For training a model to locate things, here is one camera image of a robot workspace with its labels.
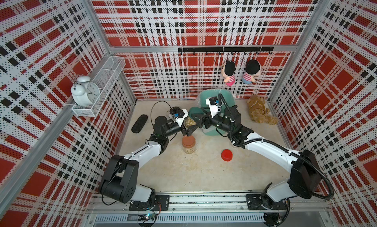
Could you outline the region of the dark green jar lid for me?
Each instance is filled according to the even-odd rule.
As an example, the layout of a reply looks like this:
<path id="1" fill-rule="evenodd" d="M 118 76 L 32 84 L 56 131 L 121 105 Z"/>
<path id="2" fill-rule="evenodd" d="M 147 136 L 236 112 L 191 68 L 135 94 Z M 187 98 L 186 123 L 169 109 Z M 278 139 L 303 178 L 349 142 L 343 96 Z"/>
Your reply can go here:
<path id="1" fill-rule="evenodd" d="M 196 106 L 190 108 L 190 110 L 188 111 L 190 118 L 192 118 L 193 116 L 198 116 L 199 113 L 201 113 L 201 112 L 202 112 L 201 108 L 200 107 L 196 107 Z"/>

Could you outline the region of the red jar lid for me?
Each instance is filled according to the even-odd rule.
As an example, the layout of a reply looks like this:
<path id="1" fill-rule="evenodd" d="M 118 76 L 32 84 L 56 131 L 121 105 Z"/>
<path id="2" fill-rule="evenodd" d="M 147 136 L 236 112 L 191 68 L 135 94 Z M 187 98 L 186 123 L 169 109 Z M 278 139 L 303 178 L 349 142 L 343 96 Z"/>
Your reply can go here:
<path id="1" fill-rule="evenodd" d="M 229 149 L 223 150 L 221 153 L 221 158 L 222 160 L 227 161 L 227 162 L 231 161 L 233 159 L 232 151 Z"/>

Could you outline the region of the green lid peanut jar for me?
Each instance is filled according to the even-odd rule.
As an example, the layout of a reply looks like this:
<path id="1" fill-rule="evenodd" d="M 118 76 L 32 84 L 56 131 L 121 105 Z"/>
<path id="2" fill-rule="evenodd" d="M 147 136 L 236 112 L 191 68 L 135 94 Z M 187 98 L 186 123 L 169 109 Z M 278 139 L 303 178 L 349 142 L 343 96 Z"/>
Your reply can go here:
<path id="1" fill-rule="evenodd" d="M 184 125 L 185 125 L 185 127 L 188 129 L 188 128 L 190 128 L 190 127 L 196 126 L 197 123 L 196 123 L 196 121 L 193 120 L 192 118 L 187 117 L 187 118 L 185 118 L 185 120 L 184 120 Z"/>

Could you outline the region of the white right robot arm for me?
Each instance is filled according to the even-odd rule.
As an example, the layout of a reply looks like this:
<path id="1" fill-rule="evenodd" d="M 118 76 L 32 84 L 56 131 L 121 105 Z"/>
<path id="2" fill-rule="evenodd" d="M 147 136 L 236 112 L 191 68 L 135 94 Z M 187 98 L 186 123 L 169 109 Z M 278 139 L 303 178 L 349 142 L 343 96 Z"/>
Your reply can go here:
<path id="1" fill-rule="evenodd" d="M 236 147 L 256 152 L 273 161 L 288 173 L 289 177 L 280 183 L 270 183 L 259 196 L 256 207 L 273 209 L 280 201 L 294 197 L 314 197 L 321 181 L 318 163 L 313 153 L 289 150 L 242 125 L 241 115 L 235 106 L 224 115 L 212 116 L 209 111 L 193 113 L 191 118 L 200 128 L 214 127 L 229 133 L 229 139 Z"/>

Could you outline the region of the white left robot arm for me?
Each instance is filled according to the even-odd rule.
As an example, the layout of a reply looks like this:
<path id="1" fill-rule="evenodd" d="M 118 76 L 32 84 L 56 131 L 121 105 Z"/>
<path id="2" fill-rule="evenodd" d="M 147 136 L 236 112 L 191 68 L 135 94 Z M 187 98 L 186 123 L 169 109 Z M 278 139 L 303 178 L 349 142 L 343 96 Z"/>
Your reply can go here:
<path id="1" fill-rule="evenodd" d="M 99 193 L 102 197 L 121 203 L 132 201 L 138 208 L 152 209 L 156 202 L 156 191 L 137 183 L 139 169 L 166 150 L 169 136 L 179 132 L 191 136 L 197 128 L 199 125 L 185 127 L 183 119 L 175 122 L 165 116 L 157 117 L 154 131 L 145 145 L 130 154 L 114 155 L 110 159 L 99 185 Z"/>

